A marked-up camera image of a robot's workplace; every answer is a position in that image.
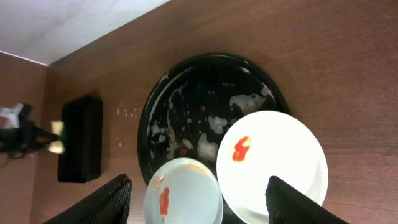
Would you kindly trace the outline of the white plate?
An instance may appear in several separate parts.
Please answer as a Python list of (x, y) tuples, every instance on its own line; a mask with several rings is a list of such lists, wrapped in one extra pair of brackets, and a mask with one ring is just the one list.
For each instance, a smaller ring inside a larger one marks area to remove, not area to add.
[(228, 129), (218, 149), (221, 193), (244, 223), (268, 223), (266, 189), (277, 176), (322, 205), (328, 190), (323, 149), (306, 125), (276, 111), (244, 116)]

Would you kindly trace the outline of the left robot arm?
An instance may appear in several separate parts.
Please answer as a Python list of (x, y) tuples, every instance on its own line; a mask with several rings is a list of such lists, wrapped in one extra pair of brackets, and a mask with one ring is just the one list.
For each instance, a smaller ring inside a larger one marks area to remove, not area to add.
[(33, 107), (27, 103), (17, 103), (13, 108), (1, 107), (1, 117), (5, 119), (1, 128), (1, 154), (7, 156), (2, 167), (11, 159), (22, 159), (60, 140), (59, 134), (43, 130), (29, 119)]

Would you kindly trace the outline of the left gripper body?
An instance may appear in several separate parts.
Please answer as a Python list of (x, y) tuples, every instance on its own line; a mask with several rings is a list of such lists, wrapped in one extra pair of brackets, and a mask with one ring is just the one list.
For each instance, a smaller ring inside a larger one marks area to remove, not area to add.
[(33, 107), (30, 104), (23, 104), (24, 107), (19, 115), (19, 128), (16, 130), (16, 151), (17, 152), (34, 152), (46, 144), (50, 144), (52, 140), (56, 140), (56, 135), (43, 130), (35, 125), (35, 122), (29, 119)]

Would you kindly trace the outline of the yellow sponge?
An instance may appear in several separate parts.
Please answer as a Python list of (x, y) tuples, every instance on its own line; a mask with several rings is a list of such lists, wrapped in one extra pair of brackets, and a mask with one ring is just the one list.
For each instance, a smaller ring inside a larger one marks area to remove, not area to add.
[(51, 122), (52, 133), (56, 135), (56, 140), (52, 140), (48, 150), (55, 154), (63, 154), (65, 152), (66, 134), (64, 130), (63, 121), (52, 121)]

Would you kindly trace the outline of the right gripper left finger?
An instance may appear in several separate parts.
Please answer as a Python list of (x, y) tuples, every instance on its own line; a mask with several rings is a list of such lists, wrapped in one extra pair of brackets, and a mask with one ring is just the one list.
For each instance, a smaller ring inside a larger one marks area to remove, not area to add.
[(131, 179), (120, 174), (45, 224), (126, 224), (131, 191)]

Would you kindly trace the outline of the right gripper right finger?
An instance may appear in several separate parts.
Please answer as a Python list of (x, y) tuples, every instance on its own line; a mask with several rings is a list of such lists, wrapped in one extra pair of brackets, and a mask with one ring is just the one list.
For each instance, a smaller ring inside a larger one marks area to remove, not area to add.
[(277, 176), (266, 189), (269, 224), (348, 224)]

